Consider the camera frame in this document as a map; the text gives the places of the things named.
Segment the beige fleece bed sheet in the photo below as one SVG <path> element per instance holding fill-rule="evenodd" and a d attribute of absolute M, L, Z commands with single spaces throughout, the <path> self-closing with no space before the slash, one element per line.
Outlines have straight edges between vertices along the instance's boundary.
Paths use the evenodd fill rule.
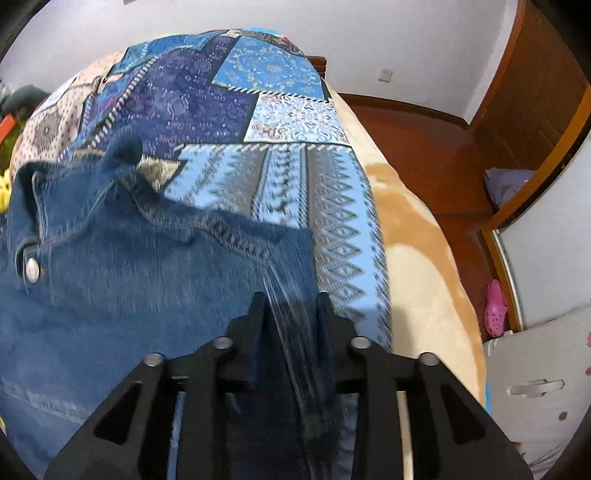
<path fill-rule="evenodd" d="M 430 351 L 486 403 L 486 362 L 476 311 L 450 245 L 427 205 L 401 180 L 342 96 L 329 91 L 370 182 L 386 251 L 392 351 Z"/>

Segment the wooden door frame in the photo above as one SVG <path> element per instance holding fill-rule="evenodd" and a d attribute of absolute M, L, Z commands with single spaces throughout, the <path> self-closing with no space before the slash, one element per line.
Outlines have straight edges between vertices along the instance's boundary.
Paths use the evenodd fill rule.
<path fill-rule="evenodd" d="M 548 188 L 589 120 L 590 83 L 575 55 L 532 2 L 519 1 L 507 46 L 471 130 L 493 165 L 534 174 L 493 215 L 484 234 L 507 227 Z"/>

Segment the orange box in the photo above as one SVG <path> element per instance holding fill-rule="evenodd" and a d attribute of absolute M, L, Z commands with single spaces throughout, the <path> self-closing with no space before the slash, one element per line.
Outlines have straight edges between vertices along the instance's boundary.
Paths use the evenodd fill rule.
<path fill-rule="evenodd" d="M 7 114 L 0 122 L 0 143 L 2 143 L 17 124 L 17 120 L 11 114 Z"/>

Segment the white wall socket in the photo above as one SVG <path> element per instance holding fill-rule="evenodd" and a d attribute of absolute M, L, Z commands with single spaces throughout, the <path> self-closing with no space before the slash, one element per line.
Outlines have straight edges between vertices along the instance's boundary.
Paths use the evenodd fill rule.
<path fill-rule="evenodd" d="M 378 80 L 380 82 L 385 82 L 385 83 L 390 83 L 393 77 L 393 71 L 389 70 L 389 69 L 382 69 L 379 76 L 378 76 Z"/>

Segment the pink croc shoe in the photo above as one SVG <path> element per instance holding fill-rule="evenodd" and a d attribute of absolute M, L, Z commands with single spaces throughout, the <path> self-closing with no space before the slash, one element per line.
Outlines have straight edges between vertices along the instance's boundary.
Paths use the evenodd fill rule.
<path fill-rule="evenodd" d="M 494 279 L 487 286 L 484 326 L 487 333 L 498 338 L 504 334 L 508 305 L 500 282 Z"/>

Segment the white suitcase with stickers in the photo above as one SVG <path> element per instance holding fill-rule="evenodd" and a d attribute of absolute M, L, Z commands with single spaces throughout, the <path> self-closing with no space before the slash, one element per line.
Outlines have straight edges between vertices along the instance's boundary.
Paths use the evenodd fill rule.
<path fill-rule="evenodd" d="M 535 479 L 572 440 L 590 405 L 590 307 L 485 343 L 487 408 Z"/>

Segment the blue patchwork quilt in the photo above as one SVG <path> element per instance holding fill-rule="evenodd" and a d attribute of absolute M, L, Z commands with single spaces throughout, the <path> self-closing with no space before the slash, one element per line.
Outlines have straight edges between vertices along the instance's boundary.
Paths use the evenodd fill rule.
<path fill-rule="evenodd" d="M 66 165 L 118 134 L 164 198 L 307 229 L 318 293 L 383 347 L 392 344 L 385 249 L 369 180 L 325 81 L 266 31 L 144 42 L 91 64 L 26 123 L 11 162 Z"/>

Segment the white sliding wardrobe door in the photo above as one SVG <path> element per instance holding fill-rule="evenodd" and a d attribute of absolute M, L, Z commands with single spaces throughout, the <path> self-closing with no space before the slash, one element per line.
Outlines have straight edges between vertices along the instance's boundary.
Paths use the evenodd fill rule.
<path fill-rule="evenodd" d="M 512 330 L 590 303 L 589 138 L 530 206 L 492 231 L 492 245 L 512 303 Z"/>

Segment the blue denim jacket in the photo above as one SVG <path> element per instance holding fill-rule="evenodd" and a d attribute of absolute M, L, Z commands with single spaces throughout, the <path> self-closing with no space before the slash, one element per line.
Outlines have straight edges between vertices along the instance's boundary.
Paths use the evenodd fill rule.
<path fill-rule="evenodd" d="M 327 479 L 339 409 L 318 328 L 307 229 L 158 194 L 123 132 L 66 165 L 30 162 L 1 217 L 1 415 L 34 475 L 147 354 L 189 354 L 245 315 L 273 330 L 252 353 L 256 398 L 236 403 L 237 479 Z"/>

